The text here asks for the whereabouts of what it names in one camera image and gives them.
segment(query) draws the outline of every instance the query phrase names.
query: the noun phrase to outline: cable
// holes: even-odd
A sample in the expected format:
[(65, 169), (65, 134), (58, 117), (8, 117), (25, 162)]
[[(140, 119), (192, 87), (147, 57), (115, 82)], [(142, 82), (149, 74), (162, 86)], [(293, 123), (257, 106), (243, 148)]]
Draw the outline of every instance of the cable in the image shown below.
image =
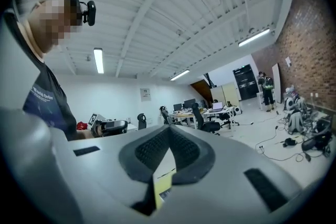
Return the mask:
[(278, 126), (275, 126), (275, 130), (274, 130), (274, 131), (275, 131), (275, 136), (273, 136), (273, 137), (270, 138), (270, 139), (266, 139), (266, 140), (264, 140), (264, 141), (261, 141), (261, 142), (257, 143), (256, 146), (255, 146), (255, 150), (257, 150), (257, 145), (259, 145), (259, 144), (261, 144), (261, 143), (263, 143), (263, 142), (272, 140), (273, 138), (275, 138), (275, 137), (277, 136), (277, 128), (278, 128)]
[(320, 155), (317, 155), (317, 156), (311, 156), (311, 155), (309, 155), (307, 152), (305, 152), (305, 154), (307, 154), (309, 157), (311, 157), (311, 158), (317, 158), (317, 157), (320, 157), (321, 155), (323, 155), (323, 152), (320, 154)]
[(262, 151), (262, 154), (263, 154), (265, 157), (267, 157), (267, 158), (269, 158), (269, 159), (273, 159), (273, 160), (275, 160), (275, 161), (279, 161), (279, 162), (286, 161), (286, 160), (288, 160), (288, 159), (290, 159), (290, 158), (293, 158), (293, 157), (296, 155), (295, 160), (296, 160), (297, 163), (301, 163), (301, 162), (304, 160), (305, 157), (303, 156), (303, 153), (304, 153), (304, 152), (295, 153), (295, 154), (293, 154), (293, 155), (291, 155), (290, 157), (285, 158), (285, 159), (275, 159), (275, 158), (271, 158), (271, 157), (268, 157), (267, 155), (265, 155), (265, 150)]
[(261, 122), (265, 122), (265, 121), (268, 121), (268, 120), (272, 120), (272, 119), (275, 119), (277, 116), (279, 116), (279, 115), (277, 114), (275, 117), (273, 117), (273, 118), (268, 118), (268, 119), (265, 119), (265, 120), (263, 120), (263, 121), (256, 121), (256, 123), (261, 123)]

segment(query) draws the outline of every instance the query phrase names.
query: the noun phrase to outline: red object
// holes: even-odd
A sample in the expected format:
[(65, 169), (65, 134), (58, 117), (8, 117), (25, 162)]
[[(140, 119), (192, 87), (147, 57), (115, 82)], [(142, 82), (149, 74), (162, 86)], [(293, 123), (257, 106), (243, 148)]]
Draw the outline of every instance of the red object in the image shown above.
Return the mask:
[(88, 124), (87, 123), (83, 123), (83, 121), (80, 121), (77, 123), (77, 130), (86, 130), (88, 128)]

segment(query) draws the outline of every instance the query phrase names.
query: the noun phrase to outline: poster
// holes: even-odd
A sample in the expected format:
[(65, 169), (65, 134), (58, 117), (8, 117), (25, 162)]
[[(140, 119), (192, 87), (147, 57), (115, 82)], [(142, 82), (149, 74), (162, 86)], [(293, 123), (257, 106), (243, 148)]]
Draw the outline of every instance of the poster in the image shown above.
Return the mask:
[(151, 100), (151, 91), (150, 89), (140, 89), (141, 102)]

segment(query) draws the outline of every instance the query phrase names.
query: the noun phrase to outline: floor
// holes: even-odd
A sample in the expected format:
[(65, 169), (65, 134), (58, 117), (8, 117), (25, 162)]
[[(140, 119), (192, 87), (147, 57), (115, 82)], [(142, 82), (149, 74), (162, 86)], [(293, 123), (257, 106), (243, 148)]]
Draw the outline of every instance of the floor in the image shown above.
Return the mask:
[[(275, 134), (277, 134), (274, 139), (260, 144), (263, 145), (266, 156), (283, 160), (295, 153), (302, 152), (300, 144), (296, 146), (283, 147), (282, 143), (280, 143), (288, 137), (295, 139), (298, 142), (302, 141), (301, 135), (289, 135), (285, 130), (281, 130), (283, 125), (279, 124), (277, 121), (286, 115), (285, 112), (282, 111), (282, 104), (278, 104), (276, 109), (272, 112), (261, 111), (258, 106), (257, 98), (253, 98), (241, 101), (240, 108), (243, 113), (235, 116), (235, 120), (240, 123), (240, 126), (236, 126), (232, 132), (228, 129), (227, 125), (225, 125), (218, 132), (220, 136), (235, 139), (252, 148), (255, 148), (257, 143), (272, 138)], [(302, 186), (302, 188), (305, 188), (317, 179), (323, 177), (328, 171), (336, 153), (335, 137), (330, 142), (330, 149), (331, 156), (329, 158), (322, 155), (316, 158), (313, 157), (311, 162), (308, 162), (305, 158), (302, 162), (297, 162), (297, 156), (285, 161), (272, 161), (290, 173), (292, 177)], [(310, 151), (308, 153), (311, 156), (320, 155), (320, 152), (318, 151)], [(154, 174), (154, 181), (156, 181), (161, 175), (171, 171), (173, 168), (175, 168), (175, 161), (172, 152), (169, 150)]]

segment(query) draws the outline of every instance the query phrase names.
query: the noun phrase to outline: person standing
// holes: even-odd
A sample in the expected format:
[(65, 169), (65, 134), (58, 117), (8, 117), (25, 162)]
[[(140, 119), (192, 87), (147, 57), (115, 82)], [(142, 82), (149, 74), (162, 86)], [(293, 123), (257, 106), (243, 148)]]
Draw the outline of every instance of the person standing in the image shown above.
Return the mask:
[(271, 109), (274, 110), (274, 100), (272, 89), (274, 88), (273, 79), (268, 77), (264, 72), (259, 72), (258, 84), (261, 85), (262, 92), (264, 95), (264, 102), (267, 108), (266, 112), (271, 112)]

